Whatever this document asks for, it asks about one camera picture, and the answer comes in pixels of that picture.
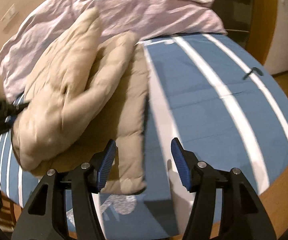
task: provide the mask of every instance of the mattress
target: mattress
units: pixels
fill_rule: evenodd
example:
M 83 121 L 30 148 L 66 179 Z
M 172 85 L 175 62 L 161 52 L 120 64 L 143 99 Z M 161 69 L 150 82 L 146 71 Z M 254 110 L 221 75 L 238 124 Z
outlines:
M 216 169 L 240 168 L 258 194 L 288 166 L 288 99 L 264 68 L 220 34 L 181 34 L 143 42 L 150 69 L 144 168 L 139 195 L 94 195 L 107 239 L 159 239 L 183 233 L 194 200 L 181 185 L 172 138 Z M 257 73 L 243 77 L 251 68 Z M 14 102 L 23 102 L 23 96 Z M 10 133 L 0 136 L 1 190 L 24 206 L 38 179 L 22 171 Z M 214 221 L 220 220 L 217 192 Z M 74 231 L 70 191 L 68 227 Z

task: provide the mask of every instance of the blanket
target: blanket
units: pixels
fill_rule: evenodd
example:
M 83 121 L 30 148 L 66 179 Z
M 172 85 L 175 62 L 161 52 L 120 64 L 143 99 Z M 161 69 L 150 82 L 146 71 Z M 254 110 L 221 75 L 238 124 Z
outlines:
M 109 139 L 118 147 L 103 192 L 145 187 L 143 112 L 148 92 L 144 51 L 133 32 L 99 45 L 98 10 L 84 11 L 45 50 L 27 78 L 28 108 L 16 119 L 12 146 L 24 170 L 43 176 L 88 162 Z
M 98 7 L 100 42 L 132 31 L 140 39 L 174 33 L 225 33 L 210 9 L 214 0 L 46 0 L 21 24 L 0 51 L 0 75 L 9 102 L 22 93 L 29 73 L 45 49 L 82 12 Z

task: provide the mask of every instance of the printed pattern on bedsheet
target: printed pattern on bedsheet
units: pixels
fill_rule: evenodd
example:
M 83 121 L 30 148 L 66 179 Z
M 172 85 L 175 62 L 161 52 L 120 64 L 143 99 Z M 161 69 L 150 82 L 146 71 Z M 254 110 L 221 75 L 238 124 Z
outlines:
M 170 153 L 173 137 L 214 168 L 241 168 L 259 194 L 288 165 L 288 99 L 244 49 L 217 34 L 165 36 L 143 43 L 150 68 L 144 141 L 148 187 L 135 196 L 93 195 L 108 239 L 176 235 L 175 216 L 183 233 L 194 194 L 181 185 Z M 251 74 L 242 80 L 252 67 L 264 76 Z M 10 133 L 0 137 L 0 157 L 1 190 L 23 206 L 38 180 L 18 166 Z M 221 210 L 217 193 L 215 221 Z M 74 230 L 70 191 L 66 196 L 68 225 Z

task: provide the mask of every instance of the blue striped bedsheet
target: blue striped bedsheet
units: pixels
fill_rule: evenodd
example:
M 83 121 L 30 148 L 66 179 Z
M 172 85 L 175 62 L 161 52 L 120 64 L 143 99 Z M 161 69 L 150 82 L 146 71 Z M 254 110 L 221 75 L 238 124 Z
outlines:
M 173 137 L 214 168 L 239 167 L 259 194 L 288 165 L 288 99 L 243 48 L 219 34 L 166 36 L 143 44 L 150 69 L 144 142 L 148 187 L 134 196 L 94 196 L 108 239 L 183 233 L 194 194 L 180 183 L 170 153 Z M 253 67 L 264 75 L 243 80 Z M 0 157 L 1 190 L 24 206 L 38 180 L 17 164 L 10 133 L 0 137 Z M 74 230 L 69 191 L 66 207 Z M 215 221 L 220 212 L 218 192 Z

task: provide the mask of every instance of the ribbed blue fingertip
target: ribbed blue fingertip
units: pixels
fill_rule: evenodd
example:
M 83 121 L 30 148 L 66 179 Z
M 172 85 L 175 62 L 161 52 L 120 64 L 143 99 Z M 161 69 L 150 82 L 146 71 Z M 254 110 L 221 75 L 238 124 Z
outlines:
M 190 171 L 175 138 L 171 142 L 171 152 L 172 152 L 173 159 L 175 161 L 175 165 L 179 173 L 182 185 L 186 187 L 188 191 L 190 191 L 192 187 Z
M 108 151 L 104 157 L 101 167 L 97 172 L 97 189 L 100 191 L 105 187 L 106 181 L 108 179 L 109 172 L 111 171 L 112 164 L 116 153 L 116 143 L 111 141 Z

